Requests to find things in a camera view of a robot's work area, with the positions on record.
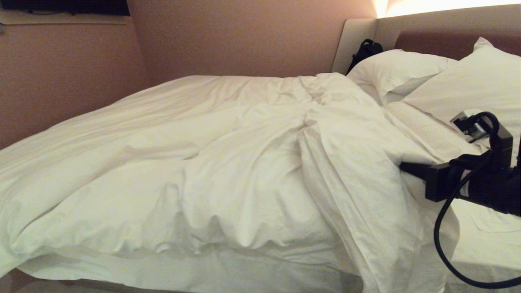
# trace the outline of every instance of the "upholstered headboard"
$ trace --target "upholstered headboard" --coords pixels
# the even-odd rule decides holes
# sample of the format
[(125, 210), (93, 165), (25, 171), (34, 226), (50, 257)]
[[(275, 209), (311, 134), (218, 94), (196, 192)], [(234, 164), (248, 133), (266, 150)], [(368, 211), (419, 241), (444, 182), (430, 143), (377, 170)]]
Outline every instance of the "upholstered headboard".
[(348, 19), (331, 72), (346, 73), (363, 39), (384, 50), (461, 59), (482, 36), (495, 47), (521, 56), (521, 4), (435, 11), (381, 19)]
[(447, 32), (402, 32), (398, 36), (394, 48), (460, 60), (472, 53), (473, 45), (480, 36), (504, 52), (521, 56), (521, 33), (519, 35), (494, 35)]

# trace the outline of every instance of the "black bag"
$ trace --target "black bag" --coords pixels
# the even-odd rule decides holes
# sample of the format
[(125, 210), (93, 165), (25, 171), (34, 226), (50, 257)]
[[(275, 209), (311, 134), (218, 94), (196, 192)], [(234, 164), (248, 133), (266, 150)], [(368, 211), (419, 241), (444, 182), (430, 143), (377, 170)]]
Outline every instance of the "black bag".
[(360, 45), (358, 53), (353, 55), (353, 61), (351, 62), (351, 65), (349, 66), (346, 75), (349, 73), (349, 71), (351, 71), (351, 69), (353, 69), (353, 67), (355, 67), (356, 64), (358, 64), (358, 62), (364, 60), (367, 57), (371, 57), (382, 52), (382, 45), (380, 45), (379, 43), (375, 43), (373, 40), (370, 39), (364, 40)]

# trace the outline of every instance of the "black cable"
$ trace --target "black cable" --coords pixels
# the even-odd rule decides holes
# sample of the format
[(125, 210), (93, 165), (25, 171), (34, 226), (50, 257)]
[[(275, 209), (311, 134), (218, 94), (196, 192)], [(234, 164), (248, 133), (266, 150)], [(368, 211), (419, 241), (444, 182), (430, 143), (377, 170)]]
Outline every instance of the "black cable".
[[(477, 117), (478, 119), (481, 116), (486, 116), (487, 118), (489, 118), (490, 121), (492, 122), (492, 131), (493, 131), (492, 135), (497, 135), (497, 133), (499, 131), (499, 122), (498, 122), (498, 119), (492, 113), (490, 113), (490, 112), (481, 112), (481, 113), (477, 114), (476, 116), (478, 116)], [(454, 200), (454, 198), (457, 198), (457, 195), (458, 195), (460, 189), (463, 188), (463, 186), (468, 183), (468, 181), (470, 180), (471, 176), (473, 176), (475, 173), (480, 171), (492, 159), (493, 152), (491, 152), (491, 151), (488, 151), (488, 152), (489, 153), (488, 153), (487, 157), (485, 158), (485, 160), (479, 166), (477, 166), (472, 171), (470, 171), (470, 173), (467, 174), (460, 181), (460, 183), (456, 186), (454, 191), (451, 193), (451, 195), (445, 201), (445, 204), (441, 208), (441, 211), (438, 214), (438, 218), (436, 218), (436, 223), (434, 225), (434, 245), (436, 246), (436, 250), (438, 252), (438, 255), (440, 256), (440, 258), (443, 261), (443, 263), (447, 266), (449, 271), (451, 271), (460, 280), (462, 280), (462, 281), (466, 282), (467, 284), (470, 284), (470, 285), (472, 285), (474, 287), (478, 287), (478, 288), (483, 288), (483, 289), (502, 289), (502, 288), (509, 288), (509, 287), (514, 287), (514, 286), (521, 285), (521, 277), (517, 277), (517, 278), (510, 279), (510, 280), (505, 280), (505, 281), (500, 281), (500, 282), (491, 282), (491, 283), (479, 282), (479, 281), (470, 279), (470, 278), (464, 276), (462, 273), (460, 273), (458, 270), (456, 270), (455, 267), (452, 266), (450, 261), (447, 259), (447, 257), (443, 253), (443, 250), (441, 249), (441, 245), (440, 245), (440, 228), (441, 228), (441, 222), (443, 220), (443, 217), (445, 216), (445, 213), (449, 209), (449, 207), (450, 207), (452, 201)]]

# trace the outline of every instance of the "white pillow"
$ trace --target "white pillow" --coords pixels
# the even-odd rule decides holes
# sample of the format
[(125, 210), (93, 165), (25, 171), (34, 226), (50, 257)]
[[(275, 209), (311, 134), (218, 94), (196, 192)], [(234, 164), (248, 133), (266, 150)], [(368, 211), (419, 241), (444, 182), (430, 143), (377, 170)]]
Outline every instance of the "white pillow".
[(476, 44), (474, 44), (474, 49), (472, 52), (475, 52), (477, 49), (483, 46), (494, 47), (494, 45), (492, 45), (492, 43), (490, 43), (487, 39), (480, 36)]
[(374, 85), (385, 105), (387, 93), (408, 95), (447, 69), (449, 60), (456, 62), (436, 55), (390, 50), (361, 61), (347, 77), (357, 84)]
[(403, 101), (449, 126), (450, 120), (466, 109), (492, 112), (514, 137), (512, 165), (516, 164), (521, 132), (521, 57), (482, 45)]

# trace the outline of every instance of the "wrinkled fabric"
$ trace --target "wrinkled fabric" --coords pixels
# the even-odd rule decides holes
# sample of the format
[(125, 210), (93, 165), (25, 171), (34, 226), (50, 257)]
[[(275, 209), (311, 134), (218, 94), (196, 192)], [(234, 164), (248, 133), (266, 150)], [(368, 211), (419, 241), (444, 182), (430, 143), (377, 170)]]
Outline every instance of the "wrinkled fabric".
[(417, 263), (437, 268), (420, 251), (440, 206), (418, 204), (402, 160), (435, 159), (340, 74), (167, 82), (0, 151), (0, 275), (75, 247), (297, 247), (306, 263), (341, 239), (365, 292), (409, 290)]

